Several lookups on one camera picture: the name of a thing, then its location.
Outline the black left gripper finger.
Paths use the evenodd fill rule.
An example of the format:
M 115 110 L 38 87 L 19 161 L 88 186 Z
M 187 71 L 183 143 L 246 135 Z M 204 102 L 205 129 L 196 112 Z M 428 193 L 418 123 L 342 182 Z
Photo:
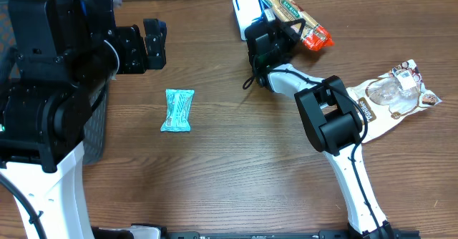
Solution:
M 167 36 L 166 23 L 159 19 L 143 19 L 143 24 L 145 28 L 146 45 L 148 46 L 153 42 L 157 42 L 164 46 Z
M 146 41 L 147 68 L 163 69 L 166 65 L 165 44 L 159 40 Z

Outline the orange pasta package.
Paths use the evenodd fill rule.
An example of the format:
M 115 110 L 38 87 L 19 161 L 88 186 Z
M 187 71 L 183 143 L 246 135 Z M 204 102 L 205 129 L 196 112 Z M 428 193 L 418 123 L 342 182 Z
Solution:
M 293 26 L 298 32 L 304 46 L 312 51 L 331 47 L 334 41 L 329 32 L 322 27 L 311 15 L 303 10 L 294 0 L 262 0 L 280 21 L 299 20 Z

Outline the teal snack bar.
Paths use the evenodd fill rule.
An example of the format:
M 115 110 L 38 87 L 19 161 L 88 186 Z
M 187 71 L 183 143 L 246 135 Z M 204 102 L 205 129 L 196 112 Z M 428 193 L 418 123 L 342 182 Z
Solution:
M 167 114 L 161 132 L 189 132 L 190 109 L 195 91 L 192 89 L 166 89 Z

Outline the clear brown snack bag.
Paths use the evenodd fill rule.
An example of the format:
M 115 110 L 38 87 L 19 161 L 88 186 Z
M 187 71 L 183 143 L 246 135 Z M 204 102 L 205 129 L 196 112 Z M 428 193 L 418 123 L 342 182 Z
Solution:
M 442 102 L 425 87 L 418 66 L 412 59 L 346 90 L 359 103 L 369 123 L 364 143 L 382 136 L 405 117 Z

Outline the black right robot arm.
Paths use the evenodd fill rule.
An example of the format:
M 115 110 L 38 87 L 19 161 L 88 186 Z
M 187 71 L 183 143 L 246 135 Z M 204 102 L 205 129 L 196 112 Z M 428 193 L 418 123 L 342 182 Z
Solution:
M 362 142 L 369 121 L 337 76 L 312 77 L 287 62 L 298 43 L 293 21 L 254 21 L 245 29 L 253 82 L 295 100 L 313 148 L 331 164 L 346 203 L 350 238 L 394 238 L 364 167 Z

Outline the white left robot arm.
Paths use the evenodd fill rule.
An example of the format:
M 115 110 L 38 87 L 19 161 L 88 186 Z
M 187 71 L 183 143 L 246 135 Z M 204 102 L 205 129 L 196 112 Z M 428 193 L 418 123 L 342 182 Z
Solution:
M 167 27 L 117 26 L 120 0 L 2 0 L 14 44 L 1 58 L 1 184 L 28 238 L 165 238 L 158 225 L 98 228 L 82 184 L 85 133 L 117 74 L 166 63 Z

